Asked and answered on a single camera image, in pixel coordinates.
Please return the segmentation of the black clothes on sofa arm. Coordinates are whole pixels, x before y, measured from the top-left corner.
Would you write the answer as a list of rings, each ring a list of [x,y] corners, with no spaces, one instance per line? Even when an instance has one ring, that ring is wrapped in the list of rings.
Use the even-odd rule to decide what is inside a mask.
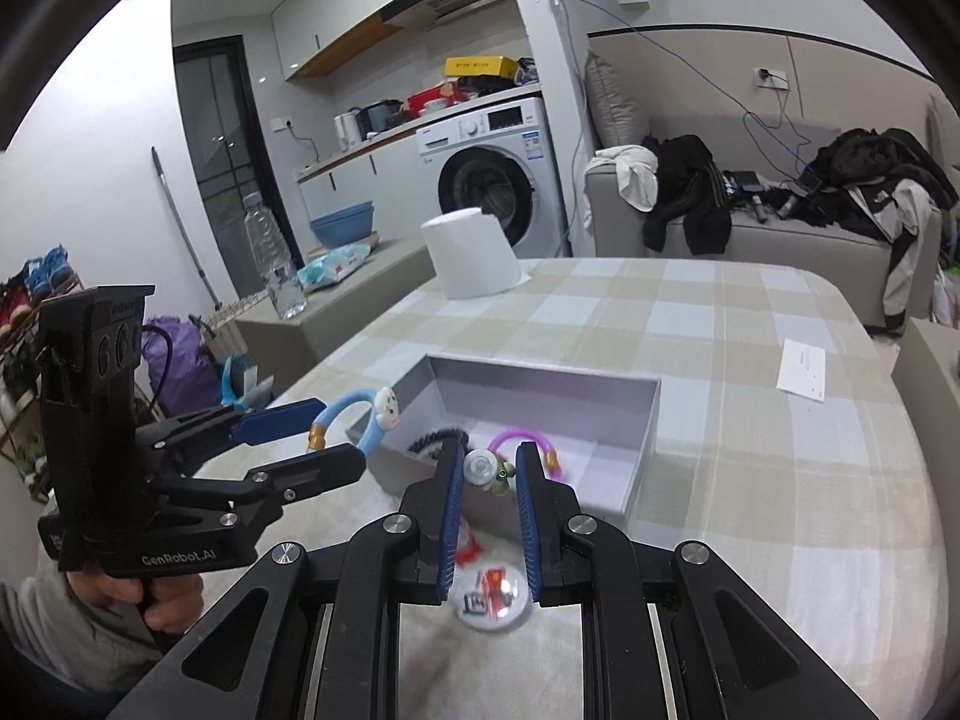
[[[724,177],[708,146],[698,135],[646,137],[643,145],[658,158],[658,198],[643,224],[644,245],[662,254],[669,224],[680,220],[690,254],[724,254],[731,211]]]

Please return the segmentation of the person's left hand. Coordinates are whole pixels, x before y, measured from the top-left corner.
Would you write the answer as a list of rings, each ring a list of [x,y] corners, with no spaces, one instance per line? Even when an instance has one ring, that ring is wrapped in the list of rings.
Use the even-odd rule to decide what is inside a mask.
[[[203,613],[203,580],[200,575],[153,578],[109,577],[98,567],[67,574],[68,585],[80,600],[94,608],[142,606],[145,624],[155,632],[182,634]]]

